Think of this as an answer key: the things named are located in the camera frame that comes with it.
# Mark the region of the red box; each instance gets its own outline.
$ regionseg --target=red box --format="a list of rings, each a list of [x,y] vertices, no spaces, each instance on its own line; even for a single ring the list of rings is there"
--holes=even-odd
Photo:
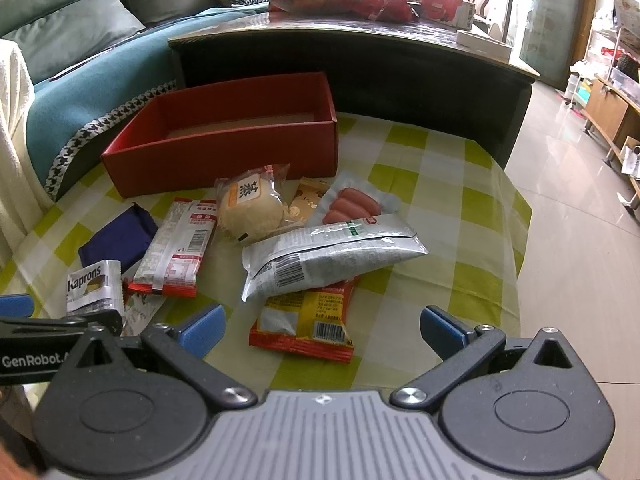
[[[211,187],[267,164],[334,176],[338,133],[324,73],[253,77],[154,97],[102,154],[124,198]]]

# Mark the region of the wooden cabinet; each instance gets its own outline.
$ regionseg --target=wooden cabinet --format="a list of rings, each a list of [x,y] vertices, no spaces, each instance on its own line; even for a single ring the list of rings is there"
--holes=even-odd
[[[640,116],[637,105],[600,79],[593,83],[585,108],[588,119],[600,133],[618,148],[627,137],[640,139]]]

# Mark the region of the metal screw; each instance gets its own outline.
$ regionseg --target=metal screw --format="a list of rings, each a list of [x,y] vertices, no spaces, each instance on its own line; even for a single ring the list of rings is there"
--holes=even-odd
[[[402,388],[396,392],[396,400],[401,404],[420,404],[427,399],[427,394],[419,390],[418,388],[414,388],[412,386],[408,386],[406,388]]]
[[[222,391],[222,397],[229,404],[244,404],[254,397],[250,390],[243,386],[233,386]]]

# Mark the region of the sofa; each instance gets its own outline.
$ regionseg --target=sofa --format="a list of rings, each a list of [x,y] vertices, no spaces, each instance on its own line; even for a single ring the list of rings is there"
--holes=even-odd
[[[173,36],[267,11],[218,0],[0,0],[0,38],[18,43],[34,83],[26,146],[57,201],[133,115],[175,88]]]
[[[15,41],[39,83],[106,48],[218,0],[0,0],[0,38]]]

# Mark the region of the hot dog sausage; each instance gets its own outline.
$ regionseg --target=hot dog sausage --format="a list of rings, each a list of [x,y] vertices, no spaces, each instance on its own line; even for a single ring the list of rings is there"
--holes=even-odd
[[[367,218],[370,216],[369,211],[346,198],[336,198],[329,206],[329,209],[344,213],[349,217],[349,220],[357,220],[358,218]]]
[[[346,198],[350,202],[366,209],[369,213],[367,216],[378,216],[382,214],[380,204],[373,200],[368,194],[361,192],[359,189],[345,187],[340,193],[338,193],[338,196],[340,198]]]
[[[347,222],[349,220],[352,220],[352,219],[349,218],[344,213],[341,213],[340,211],[336,211],[334,209],[330,209],[328,213],[324,215],[324,218],[322,219],[322,224],[324,225],[337,224],[338,222]]]

